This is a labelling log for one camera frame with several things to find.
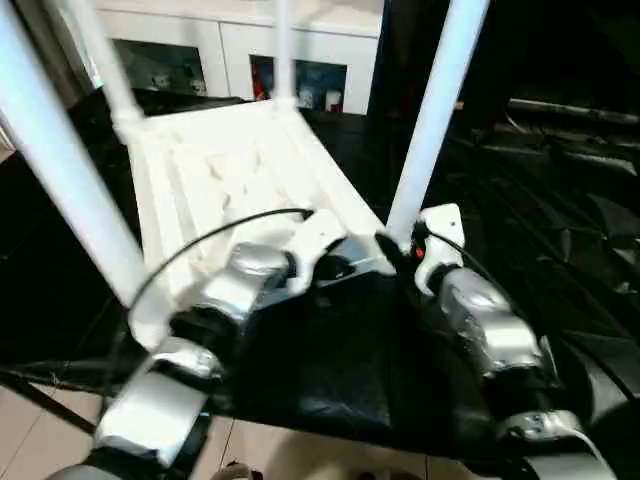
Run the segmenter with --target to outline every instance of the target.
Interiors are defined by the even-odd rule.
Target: tiled floor
[[[47,393],[89,420],[99,400],[95,395]],[[0,389],[0,480],[41,480],[83,459],[90,438],[11,391]],[[209,480],[221,466],[236,460],[265,475],[266,480],[347,480],[354,472],[397,470],[420,479],[473,480],[460,464],[429,459],[357,442],[284,428],[218,419],[194,475]]]

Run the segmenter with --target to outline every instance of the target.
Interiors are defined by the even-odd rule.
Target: black cable
[[[194,238],[193,240],[189,241],[188,243],[186,243],[183,247],[181,247],[177,252],[175,252],[173,255],[171,255],[169,258],[167,258],[164,262],[162,262],[158,267],[156,267],[153,272],[151,272],[149,274],[149,276],[145,279],[145,281],[142,283],[142,285],[140,285],[140,287],[138,288],[136,294],[133,296],[133,299],[131,300],[131,304],[129,305],[128,309],[125,309],[125,312],[122,316],[122,320],[120,322],[120,324],[118,325],[118,329],[116,331],[116,334],[114,335],[114,340],[113,340],[113,344],[111,347],[111,352],[109,354],[109,368],[105,374],[104,377],[104,382],[103,382],[103,388],[102,388],[102,401],[101,401],[101,407],[100,407],[100,416],[102,416],[102,414],[104,414],[104,412],[106,411],[106,404],[107,404],[107,397],[109,396],[109,393],[111,391],[111,384],[113,381],[113,377],[115,375],[115,372],[117,370],[117,364],[118,364],[118,360],[120,357],[120,350],[122,348],[122,344],[124,343],[125,338],[127,337],[127,317],[128,317],[128,313],[132,312],[135,307],[138,305],[138,303],[140,302],[140,299],[142,298],[142,296],[146,293],[146,291],[149,289],[149,287],[151,286],[151,284],[158,278],[158,276],[164,272],[167,267],[169,267],[176,259],[178,259],[179,257],[181,257],[182,255],[184,255],[186,252],[188,252],[189,250],[191,250],[193,247],[195,247],[196,245],[204,242],[205,240],[218,235],[220,233],[226,232],[227,230],[230,230],[232,228],[238,227],[240,225],[243,225],[245,223],[249,223],[252,222],[254,220],[259,220],[261,218],[264,217],[270,217],[273,215],[284,215],[284,214],[288,214],[288,213],[299,213],[303,216],[303,218],[308,218],[309,216],[311,216],[313,214],[313,210],[307,210],[304,208],[279,208],[276,210],[269,210],[266,212],[261,212],[261,213],[256,213],[255,215],[250,215],[248,217],[244,217],[241,218],[240,220],[236,220],[234,222],[231,223],[227,223],[226,225],[223,225],[222,227],[216,228],[215,230],[211,230],[210,232],[207,232],[203,235],[200,235],[197,238]]]

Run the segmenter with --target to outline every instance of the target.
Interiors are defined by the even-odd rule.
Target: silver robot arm
[[[578,417],[555,405],[548,343],[538,341],[496,285],[464,266],[460,249],[432,234],[462,247],[461,225],[456,205],[421,213],[414,231],[421,241],[412,248],[422,261],[414,281],[438,302],[445,329],[472,366],[496,421],[496,439],[519,457],[516,469],[523,470],[513,478],[615,479]]]
[[[213,421],[208,392],[201,386],[233,362],[233,350],[254,308],[292,267],[291,256],[283,251],[238,244],[225,268],[193,294],[191,308],[196,316],[198,310],[208,312],[207,321],[185,328],[194,313],[178,312],[172,336],[149,355],[102,417],[86,461],[50,478],[188,477]]]

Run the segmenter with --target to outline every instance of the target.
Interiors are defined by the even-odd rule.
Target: white pole
[[[111,119],[120,140],[126,141],[129,125],[143,119],[142,111],[131,93],[113,42],[105,34],[93,0],[69,0],[69,7],[80,27],[87,51],[98,67],[103,89],[111,107]]]
[[[490,0],[451,0],[420,114],[387,221],[407,248]]]
[[[279,105],[293,108],[295,105],[294,71],[291,55],[293,12],[288,0],[276,0],[276,99]]]
[[[147,276],[140,249],[4,0],[0,45],[3,122],[111,289],[129,305]],[[33,281],[37,284],[37,272]],[[130,316],[136,318],[132,325],[136,339],[153,348],[167,333],[170,314],[169,301],[152,288]]]

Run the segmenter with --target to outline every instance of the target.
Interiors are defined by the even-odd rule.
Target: black fabric
[[[137,96],[148,114],[220,104]],[[386,219],[410,130],[354,115],[305,115]],[[138,234],[126,150],[102,94],[81,102],[71,118]],[[567,401],[606,443],[620,423],[608,421],[611,412],[637,420],[636,154],[589,147],[585,155],[584,145],[544,136],[477,145],[456,135],[454,128],[425,205],[460,205],[468,249],[534,328],[549,334],[567,374]],[[122,309],[18,154],[0,165],[0,199],[2,369],[95,391]],[[311,291],[256,319],[244,360],[212,401],[218,412],[248,420],[434,455],[490,457],[491,419],[470,370],[419,318],[429,315],[416,314],[394,279],[369,275]],[[143,355],[128,339],[117,378]],[[602,406],[603,391],[621,399],[614,410]]]

